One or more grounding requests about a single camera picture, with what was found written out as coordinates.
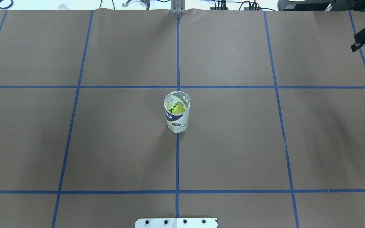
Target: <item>metal bracket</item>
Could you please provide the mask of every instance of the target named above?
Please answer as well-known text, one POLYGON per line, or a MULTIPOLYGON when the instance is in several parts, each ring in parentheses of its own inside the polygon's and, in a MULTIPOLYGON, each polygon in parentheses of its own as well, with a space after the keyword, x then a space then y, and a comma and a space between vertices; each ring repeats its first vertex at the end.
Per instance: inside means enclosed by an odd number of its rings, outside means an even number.
POLYGON ((185 14, 185 0, 171 0, 171 14, 185 14))

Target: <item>cylindrical container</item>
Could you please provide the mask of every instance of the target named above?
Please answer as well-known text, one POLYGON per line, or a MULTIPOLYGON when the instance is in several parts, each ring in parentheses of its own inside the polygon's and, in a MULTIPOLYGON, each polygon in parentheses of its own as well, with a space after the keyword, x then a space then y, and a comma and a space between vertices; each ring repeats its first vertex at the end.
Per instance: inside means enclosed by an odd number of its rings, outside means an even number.
POLYGON ((167 126, 174 133, 180 133, 187 129, 188 115, 191 100, 185 92, 174 91, 164 98, 165 115, 167 117, 167 126), (183 113, 173 113, 173 110, 180 105, 184 108, 183 113))

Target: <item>white mounting plate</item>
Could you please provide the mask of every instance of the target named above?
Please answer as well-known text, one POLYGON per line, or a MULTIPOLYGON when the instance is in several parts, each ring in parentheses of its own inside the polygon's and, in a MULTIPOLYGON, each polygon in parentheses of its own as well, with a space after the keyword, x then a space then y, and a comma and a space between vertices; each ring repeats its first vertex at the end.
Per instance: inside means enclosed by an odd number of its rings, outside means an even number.
POLYGON ((218 219, 217 218, 138 219, 135 222, 135 228, 218 228, 218 219))

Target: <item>tennis ball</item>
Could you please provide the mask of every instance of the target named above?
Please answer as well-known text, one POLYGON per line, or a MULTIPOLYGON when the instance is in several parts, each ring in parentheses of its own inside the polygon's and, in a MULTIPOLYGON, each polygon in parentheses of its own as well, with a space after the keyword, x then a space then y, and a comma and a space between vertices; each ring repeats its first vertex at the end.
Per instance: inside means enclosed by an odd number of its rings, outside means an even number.
POLYGON ((170 108, 168 108, 168 111, 172 114, 181 114, 185 112, 185 108, 182 105, 173 105, 170 108))

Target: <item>black box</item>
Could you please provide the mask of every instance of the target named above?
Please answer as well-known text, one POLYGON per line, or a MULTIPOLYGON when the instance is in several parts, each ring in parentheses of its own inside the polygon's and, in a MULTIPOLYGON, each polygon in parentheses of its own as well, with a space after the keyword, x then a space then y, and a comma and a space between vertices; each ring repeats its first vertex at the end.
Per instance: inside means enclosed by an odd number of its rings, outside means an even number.
POLYGON ((325 11, 330 0, 304 0, 293 2, 290 0, 278 0, 278 10, 292 11, 325 11))

